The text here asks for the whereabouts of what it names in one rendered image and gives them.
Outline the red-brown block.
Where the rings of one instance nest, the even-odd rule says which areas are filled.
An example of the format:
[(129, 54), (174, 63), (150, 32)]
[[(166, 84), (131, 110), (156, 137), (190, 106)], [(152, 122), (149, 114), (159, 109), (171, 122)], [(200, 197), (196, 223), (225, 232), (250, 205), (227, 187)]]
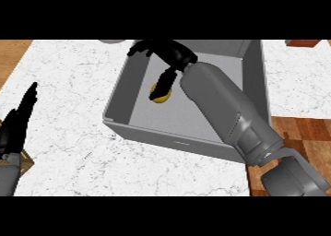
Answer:
[(320, 40), (286, 40), (286, 44), (290, 47), (314, 48), (320, 42)]

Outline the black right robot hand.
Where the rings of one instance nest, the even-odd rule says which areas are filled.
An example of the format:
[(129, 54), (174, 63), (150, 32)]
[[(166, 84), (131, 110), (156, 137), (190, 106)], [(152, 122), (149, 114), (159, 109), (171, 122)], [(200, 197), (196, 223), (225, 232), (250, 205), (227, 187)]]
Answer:
[(156, 54), (169, 65), (169, 69), (160, 75), (154, 91), (149, 95), (149, 99), (156, 100), (168, 95), (178, 71), (184, 72), (188, 65), (199, 62), (199, 56), (174, 40), (141, 40), (131, 47), (128, 56), (134, 56), (143, 51), (147, 51), (147, 56)]

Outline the yellow lemon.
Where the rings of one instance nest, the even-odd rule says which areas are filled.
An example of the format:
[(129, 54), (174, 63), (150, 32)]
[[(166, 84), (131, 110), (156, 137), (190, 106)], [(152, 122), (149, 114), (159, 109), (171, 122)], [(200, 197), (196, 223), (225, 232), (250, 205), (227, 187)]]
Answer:
[[(153, 91), (156, 90), (156, 86), (157, 86), (157, 83), (152, 86), (150, 94), (152, 94)], [(156, 98), (156, 99), (153, 100), (153, 102), (156, 102), (156, 103), (165, 103), (165, 102), (169, 100), (169, 98), (171, 98), (171, 94), (172, 94), (172, 90), (168, 92), (168, 94), (166, 94), (163, 97)]]

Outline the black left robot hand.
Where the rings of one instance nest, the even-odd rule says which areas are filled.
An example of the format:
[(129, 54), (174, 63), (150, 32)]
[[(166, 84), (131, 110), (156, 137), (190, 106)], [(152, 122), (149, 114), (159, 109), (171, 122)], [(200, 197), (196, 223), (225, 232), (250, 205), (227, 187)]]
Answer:
[(0, 125), (0, 159), (5, 154), (20, 153), (27, 138), (27, 122), (38, 101), (38, 83), (27, 89), (20, 106), (10, 111)]

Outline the grey box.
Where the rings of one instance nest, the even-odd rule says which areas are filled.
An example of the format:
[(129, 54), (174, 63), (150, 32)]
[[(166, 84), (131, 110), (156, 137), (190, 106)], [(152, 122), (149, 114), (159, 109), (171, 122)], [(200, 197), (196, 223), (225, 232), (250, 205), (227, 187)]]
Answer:
[[(265, 78), (265, 58), (259, 40), (183, 40), (200, 60), (221, 68), (253, 101), (265, 119), (271, 108)], [(222, 143), (181, 85), (172, 86), (163, 103), (149, 100), (150, 89), (166, 71), (157, 55), (128, 58), (103, 114), (103, 123), (126, 139), (209, 157), (242, 162), (236, 149)]]

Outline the wooden cutting board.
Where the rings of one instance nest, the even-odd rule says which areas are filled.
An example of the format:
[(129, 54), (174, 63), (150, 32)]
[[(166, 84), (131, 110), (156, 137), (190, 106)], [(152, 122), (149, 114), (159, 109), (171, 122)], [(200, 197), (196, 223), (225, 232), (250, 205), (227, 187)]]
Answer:
[(274, 116), (271, 125), (286, 147), (301, 152), (331, 185), (331, 120)]

